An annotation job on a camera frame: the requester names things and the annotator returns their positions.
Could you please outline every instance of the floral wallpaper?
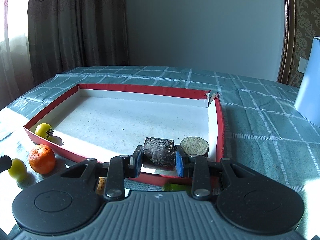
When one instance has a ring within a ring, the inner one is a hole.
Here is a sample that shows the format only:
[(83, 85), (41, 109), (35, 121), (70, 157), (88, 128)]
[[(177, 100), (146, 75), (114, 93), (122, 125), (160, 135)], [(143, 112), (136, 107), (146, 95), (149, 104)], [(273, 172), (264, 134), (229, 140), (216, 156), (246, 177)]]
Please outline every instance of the floral wallpaper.
[(296, 44), (289, 85), (300, 87), (300, 57), (309, 59), (313, 37), (320, 36), (320, 0), (296, 0)]

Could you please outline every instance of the sheer white curtain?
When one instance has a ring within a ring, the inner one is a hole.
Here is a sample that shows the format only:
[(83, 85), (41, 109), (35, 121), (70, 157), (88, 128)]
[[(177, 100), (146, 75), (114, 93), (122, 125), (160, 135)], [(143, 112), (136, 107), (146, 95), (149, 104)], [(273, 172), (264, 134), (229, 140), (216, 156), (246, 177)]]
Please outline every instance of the sheer white curtain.
[(0, 110), (33, 87), (28, 0), (0, 0)]

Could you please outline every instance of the orange fruit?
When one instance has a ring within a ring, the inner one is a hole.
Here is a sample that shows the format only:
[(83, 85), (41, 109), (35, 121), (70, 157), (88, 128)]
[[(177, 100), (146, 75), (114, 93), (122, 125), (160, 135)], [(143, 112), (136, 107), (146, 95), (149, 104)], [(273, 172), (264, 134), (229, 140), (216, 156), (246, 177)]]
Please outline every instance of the orange fruit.
[(31, 168), (39, 174), (47, 174), (56, 165), (56, 157), (47, 145), (39, 144), (35, 146), (28, 157)]

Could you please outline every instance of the electrical outlet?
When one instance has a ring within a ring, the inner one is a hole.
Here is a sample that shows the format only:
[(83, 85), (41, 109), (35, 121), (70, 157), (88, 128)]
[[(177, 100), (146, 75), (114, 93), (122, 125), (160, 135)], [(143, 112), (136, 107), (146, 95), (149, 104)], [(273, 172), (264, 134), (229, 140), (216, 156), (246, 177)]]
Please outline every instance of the electrical outlet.
[(300, 57), (298, 71), (304, 73), (306, 71), (307, 65), (308, 60), (303, 57)]

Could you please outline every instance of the curtain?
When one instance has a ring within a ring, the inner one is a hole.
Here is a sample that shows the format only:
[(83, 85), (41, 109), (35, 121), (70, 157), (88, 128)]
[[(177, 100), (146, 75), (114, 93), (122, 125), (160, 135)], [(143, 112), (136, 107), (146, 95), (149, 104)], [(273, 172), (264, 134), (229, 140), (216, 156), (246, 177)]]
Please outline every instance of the curtain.
[(128, 65), (124, 0), (29, 0), (34, 84), (78, 66)]
[(33, 87), (28, 0), (0, 0), (0, 110)]

